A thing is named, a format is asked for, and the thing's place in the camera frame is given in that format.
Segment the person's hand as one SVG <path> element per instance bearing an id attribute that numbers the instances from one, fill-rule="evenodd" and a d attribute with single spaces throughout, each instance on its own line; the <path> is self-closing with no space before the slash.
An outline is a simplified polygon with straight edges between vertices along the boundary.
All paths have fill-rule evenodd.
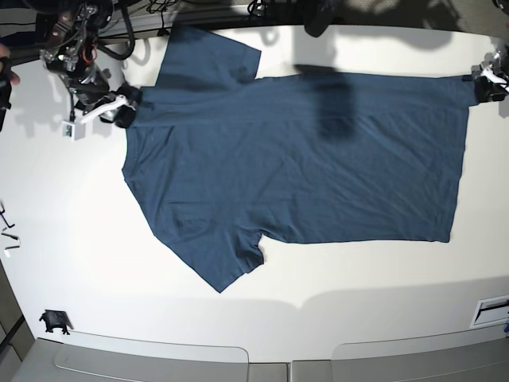
<path id="1" fill-rule="evenodd" d="M 18 85 L 20 78 L 11 68 L 10 55 L 10 49 L 4 44 L 0 44 L 1 74 L 5 75 L 12 85 Z"/>

